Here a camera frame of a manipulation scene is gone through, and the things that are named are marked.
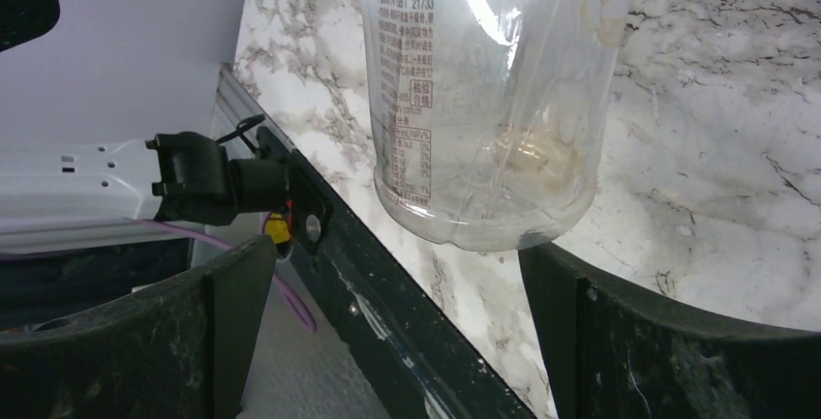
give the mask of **plastic bottle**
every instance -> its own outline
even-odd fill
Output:
[[[630,0],[362,0],[382,205],[472,251],[590,207]]]

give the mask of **marble surface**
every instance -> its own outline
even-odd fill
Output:
[[[687,304],[821,330],[821,2],[632,10],[597,196],[557,243]],[[357,0],[246,0],[235,73],[490,366],[552,417],[516,254],[431,245],[377,200]]]

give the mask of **yellow object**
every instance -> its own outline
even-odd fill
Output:
[[[290,240],[290,232],[288,232],[288,223],[281,214],[272,214],[265,223],[265,234],[269,235],[274,243],[277,245],[285,243]]]

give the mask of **gray floor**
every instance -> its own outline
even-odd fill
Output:
[[[271,287],[239,419],[389,418],[348,347],[310,300],[289,264],[278,272],[306,300],[319,330],[310,334]]]

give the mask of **hole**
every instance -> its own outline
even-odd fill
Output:
[[[45,330],[53,330],[59,329],[60,327],[66,327],[67,325],[71,324],[72,322],[65,317],[61,317],[59,319],[50,320],[45,324],[41,325],[40,327],[34,329],[35,332],[43,332]]]

